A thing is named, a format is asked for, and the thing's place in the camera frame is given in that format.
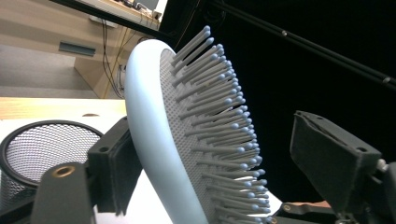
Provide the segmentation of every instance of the bolt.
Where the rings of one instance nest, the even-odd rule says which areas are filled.
[[[383,82],[383,83],[388,83],[388,82],[390,82],[390,77],[384,78],[384,80],[382,80],[382,82]]]
[[[285,204],[284,206],[283,206],[283,209],[285,210],[285,211],[290,211],[290,206],[289,205],[287,205],[287,204]]]
[[[387,162],[383,159],[379,159],[376,164],[376,169],[380,170],[381,172],[386,172],[388,170]]]
[[[74,166],[63,166],[58,169],[56,169],[54,172],[52,172],[52,176],[54,177],[65,177],[68,175],[71,175],[73,172],[75,172],[76,167]]]

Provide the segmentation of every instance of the black rod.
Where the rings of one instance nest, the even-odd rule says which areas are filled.
[[[75,10],[85,12],[87,14],[93,15],[95,17],[98,17],[100,19],[106,20],[106,21],[112,21],[115,22],[116,24],[131,28],[133,30],[136,30],[138,32],[147,34],[147,35],[152,35],[154,37],[157,37],[163,42],[166,43],[173,43],[175,41],[175,38],[170,36],[169,34],[165,34],[159,31],[155,31],[153,29],[150,29],[146,26],[140,25],[136,22],[126,20],[122,17],[113,15],[108,12],[104,12],[103,10],[96,8],[94,6],[89,6],[87,4],[81,3],[77,0],[50,0],[51,2],[58,3],[60,5],[63,5],[65,7],[71,7]]]
[[[334,51],[323,48],[322,46],[320,46],[318,44],[315,44],[315,43],[313,43],[309,40],[306,40],[306,39],[304,39],[298,35],[295,35],[293,33],[290,33],[290,32],[288,32],[280,27],[277,27],[267,21],[263,21],[257,17],[254,17],[254,16],[252,16],[238,8],[235,8],[230,5],[225,4],[223,2],[220,2],[219,0],[210,1],[209,4],[211,4],[214,7],[219,8],[221,10],[224,10],[227,13],[230,13],[230,14],[234,15],[235,17],[238,17],[244,21],[247,21],[255,26],[258,26],[273,35],[283,37],[285,40],[288,40],[289,42],[291,42],[299,47],[307,49],[307,50],[317,54],[320,57],[323,57],[329,61],[337,63],[341,66],[344,66],[345,68],[347,68],[347,69],[349,69],[363,77],[367,77],[377,83],[381,83],[384,86],[396,91],[396,79],[393,77],[390,77],[384,73],[376,71],[373,68],[370,68],[366,65],[363,65],[356,61],[353,61],[353,60],[349,59],[348,57],[345,57],[345,56],[338,54]]]

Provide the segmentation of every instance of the black background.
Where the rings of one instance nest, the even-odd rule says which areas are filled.
[[[396,76],[395,1],[224,3]],[[283,202],[322,200],[290,158],[296,110],[331,120],[382,151],[387,161],[396,161],[395,91],[230,13],[222,20],[224,14],[208,4],[198,8],[194,16],[190,34],[210,24],[215,42],[224,46],[227,58],[233,62],[262,149],[262,168],[267,172],[264,178]]]

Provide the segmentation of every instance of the hairbrush bristle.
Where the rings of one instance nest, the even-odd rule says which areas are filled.
[[[188,142],[177,142],[177,150],[186,167],[194,163],[186,170],[209,223],[269,222],[269,217],[256,216],[270,209],[267,181],[258,179],[265,172],[251,170],[262,157],[246,100],[223,46],[209,48],[214,42],[209,36],[206,26],[174,55],[171,77],[162,83],[163,90],[164,85],[174,89],[170,95],[175,97],[164,99],[168,115],[174,107],[180,111],[168,118],[171,130],[182,130]]]

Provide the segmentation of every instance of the mesh basket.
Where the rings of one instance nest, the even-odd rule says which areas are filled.
[[[34,195],[49,168],[85,162],[101,136],[90,126],[67,120],[40,121],[9,134],[0,145],[0,210]]]

